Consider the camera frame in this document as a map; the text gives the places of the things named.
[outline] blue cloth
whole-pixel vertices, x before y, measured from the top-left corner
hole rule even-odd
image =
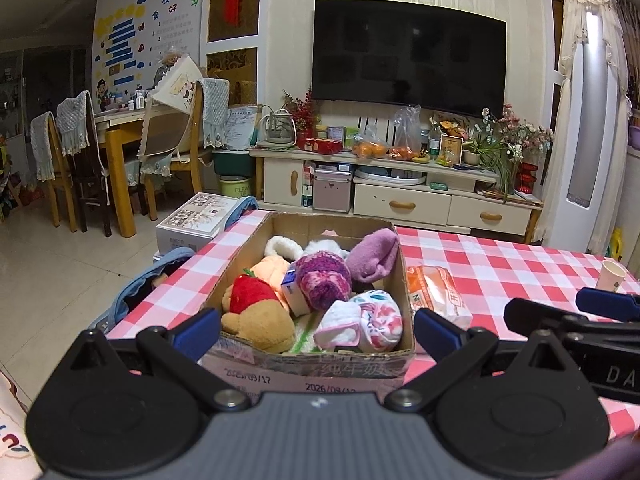
[[[150,293],[151,282],[156,279],[164,270],[171,266],[173,270],[180,267],[189,258],[191,258],[195,252],[188,247],[178,247],[172,251],[169,251],[162,258],[156,261],[147,270],[144,270],[131,280],[113,300],[111,307],[98,319],[96,319],[89,328],[98,328],[105,334],[109,333],[111,329],[121,322],[125,316],[129,313],[130,309],[135,308],[140,301],[144,298],[137,298],[137,295],[146,287],[148,292],[145,297]]]
[[[258,203],[253,196],[245,196],[240,199],[240,202],[238,202],[238,205],[236,205],[235,209],[231,212],[229,218],[226,219],[225,231],[240,219],[242,213],[249,209],[258,209]]]

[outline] red box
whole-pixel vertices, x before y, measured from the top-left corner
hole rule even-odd
[[[335,155],[342,151],[342,143],[333,139],[305,139],[305,151],[321,155]]]

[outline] lace curtain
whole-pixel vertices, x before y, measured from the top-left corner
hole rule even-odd
[[[550,232],[551,221],[555,218],[561,200],[559,189],[569,125],[574,55],[577,45],[587,39],[586,16],[589,10],[602,17],[602,37],[606,43],[607,63],[617,78],[619,89],[618,113],[609,174],[591,240],[588,243],[588,249],[593,254],[604,254],[620,203],[622,180],[625,174],[628,117],[631,112],[631,106],[626,97],[628,73],[622,25],[615,0],[564,0],[564,24],[558,63],[558,72],[564,76],[564,82],[562,83],[556,120],[556,140],[543,191],[545,207],[540,215],[534,238],[540,240],[547,232]]]

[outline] metal screw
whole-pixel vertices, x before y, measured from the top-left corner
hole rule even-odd
[[[389,401],[395,408],[414,408],[422,402],[422,396],[414,390],[396,390],[389,396]]]
[[[216,393],[213,400],[225,408],[236,408],[246,402],[246,395],[238,390],[227,388]]]
[[[582,334],[578,334],[577,332],[569,332],[566,336],[567,339],[571,339],[572,341],[582,341],[584,336]]]

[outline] blue gripper pad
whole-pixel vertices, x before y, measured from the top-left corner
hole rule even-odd
[[[640,319],[637,296],[583,287],[575,295],[575,304],[582,312],[629,322]]]
[[[414,317],[415,340],[436,362],[458,350],[466,332],[428,308],[421,308]]]
[[[197,361],[218,341],[220,314],[214,308],[201,310],[195,316],[169,330],[172,346],[189,359]]]

